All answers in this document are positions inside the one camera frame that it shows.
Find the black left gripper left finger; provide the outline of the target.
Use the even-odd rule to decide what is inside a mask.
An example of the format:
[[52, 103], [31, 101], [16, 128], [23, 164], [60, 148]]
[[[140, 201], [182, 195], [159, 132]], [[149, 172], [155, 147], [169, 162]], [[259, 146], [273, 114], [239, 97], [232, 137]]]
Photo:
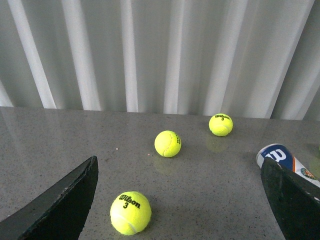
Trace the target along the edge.
[[25, 207], [0, 223], [2, 240], [77, 240], [90, 212], [98, 182], [92, 156]]

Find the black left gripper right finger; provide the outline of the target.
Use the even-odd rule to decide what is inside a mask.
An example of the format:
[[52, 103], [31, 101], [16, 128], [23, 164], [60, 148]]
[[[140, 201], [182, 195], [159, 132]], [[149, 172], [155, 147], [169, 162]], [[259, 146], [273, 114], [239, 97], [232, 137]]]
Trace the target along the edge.
[[273, 215], [286, 240], [320, 238], [320, 188], [271, 158], [261, 181]]

